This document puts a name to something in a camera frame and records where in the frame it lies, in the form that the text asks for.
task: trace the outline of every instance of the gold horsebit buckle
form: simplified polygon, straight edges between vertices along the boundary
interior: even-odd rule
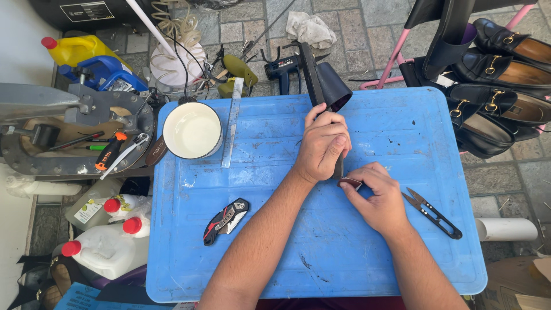
[[[505,44],[512,43],[512,42],[513,42],[513,37],[514,37],[515,35],[517,35],[517,34],[520,34],[520,33],[514,32],[512,35],[510,35],[510,36],[504,38],[504,39],[503,39],[503,43],[505,43]]]
[[[494,55],[494,59],[491,60],[490,66],[488,68],[486,68],[486,70],[484,70],[484,72],[486,72],[486,74],[493,74],[495,72],[494,61],[496,59],[498,59],[499,57],[501,57],[501,55]]]
[[[503,90],[494,89],[494,96],[491,98],[491,103],[486,105],[486,107],[484,107],[486,109],[486,111],[494,112],[495,110],[497,110],[498,106],[494,103],[495,97],[497,97],[500,94],[504,94],[504,93],[505,92]]]
[[[461,110],[459,109],[459,107],[465,102],[470,103],[470,101],[467,100],[467,99],[461,99],[461,102],[457,105],[457,107],[450,111],[450,116],[451,117],[460,117],[461,116]]]

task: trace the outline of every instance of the scissors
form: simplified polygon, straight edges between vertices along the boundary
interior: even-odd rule
[[[410,193],[412,193],[413,198],[409,197],[408,195],[402,193],[402,195],[406,198],[407,201],[409,201],[410,204],[412,204],[419,212],[424,214],[429,220],[431,220],[433,223],[435,223],[438,227],[440,227],[441,230],[443,230],[445,233],[447,233],[448,236],[452,239],[459,240],[461,237],[463,237],[463,233],[457,227],[455,227],[450,221],[448,221],[447,218],[445,218],[440,212],[438,212],[430,203],[426,201],[421,195],[417,194],[414,190],[411,188],[407,188]],[[433,218],[432,215],[428,214],[428,212],[425,210],[426,208],[430,209],[432,212],[436,214],[436,218]],[[444,226],[440,224],[440,220],[443,220],[448,225],[453,228],[453,233],[450,233]]]

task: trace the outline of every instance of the folding box cutter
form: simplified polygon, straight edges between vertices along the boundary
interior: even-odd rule
[[[248,210],[249,202],[242,198],[238,198],[223,208],[208,223],[203,235],[203,244],[212,245],[217,234],[230,233]]]
[[[445,218],[440,212],[438,212],[430,203],[426,201],[421,195],[417,194],[415,191],[413,191],[411,188],[407,188],[410,193],[412,193],[413,198],[409,197],[408,195],[402,193],[402,195],[406,198],[407,201],[409,201],[410,204],[412,204],[419,212],[424,214],[429,220],[431,220],[433,223],[435,223],[438,227],[440,227],[441,230],[443,230],[450,238],[452,239],[461,239],[463,237],[463,234],[457,227],[455,227],[450,221],[448,221],[447,218]],[[436,214],[436,218],[433,218],[432,215],[428,214],[428,212],[425,210],[428,208],[432,212]],[[451,226],[453,229],[453,233],[450,233],[444,226],[440,224],[440,220],[443,220],[448,225]]]

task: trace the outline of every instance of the utility knife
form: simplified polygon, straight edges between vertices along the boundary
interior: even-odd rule
[[[245,216],[249,210],[249,202],[243,198],[238,198],[234,202],[225,206],[208,223],[203,235],[203,244],[212,245],[217,234],[230,233],[237,223]]]

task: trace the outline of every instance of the yellow jug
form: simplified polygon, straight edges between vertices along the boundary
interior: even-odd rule
[[[58,66],[70,65],[71,67],[76,67],[81,61],[95,56],[107,55],[117,58],[123,65],[132,70],[124,60],[120,59],[95,35],[58,40],[47,36],[42,39],[41,43],[48,49],[50,56],[52,56]]]

